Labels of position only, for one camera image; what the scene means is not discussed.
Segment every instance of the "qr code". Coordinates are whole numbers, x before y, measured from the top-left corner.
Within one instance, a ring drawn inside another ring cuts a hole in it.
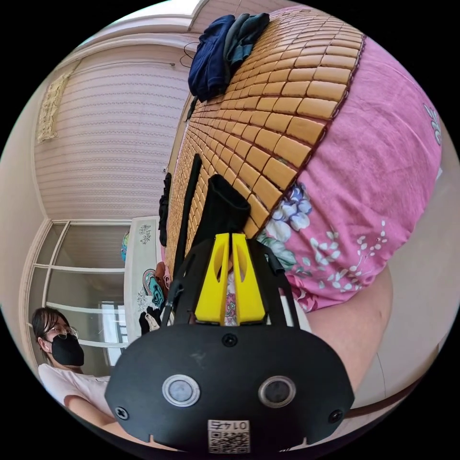
[[[209,453],[247,454],[249,452],[248,431],[209,431]]]

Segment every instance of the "pink blanket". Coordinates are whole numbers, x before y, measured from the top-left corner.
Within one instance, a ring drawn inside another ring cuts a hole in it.
[[[342,303],[373,282],[413,232],[440,162],[433,105],[367,38],[339,115],[258,237],[305,311]]]

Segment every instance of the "glasses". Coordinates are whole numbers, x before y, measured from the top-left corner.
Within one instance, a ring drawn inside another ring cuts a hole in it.
[[[62,339],[67,338],[67,334],[73,335],[76,339],[78,339],[78,331],[71,326],[61,326],[57,325],[50,329],[50,331],[54,331],[58,334],[58,336]]]

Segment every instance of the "yellow plastic part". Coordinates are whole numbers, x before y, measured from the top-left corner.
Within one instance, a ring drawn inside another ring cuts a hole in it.
[[[237,325],[261,322],[265,317],[265,309],[249,255],[246,235],[234,233],[231,237]]]
[[[200,298],[195,309],[200,322],[225,325],[230,234],[216,235]]]

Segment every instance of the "dark hair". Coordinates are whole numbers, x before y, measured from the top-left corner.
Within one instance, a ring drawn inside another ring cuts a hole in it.
[[[38,308],[32,316],[32,329],[34,331],[35,341],[38,343],[39,338],[44,338],[45,335],[58,323],[59,319],[69,326],[67,318],[57,309],[52,307]],[[44,349],[38,344],[43,356],[48,360],[48,355]]]

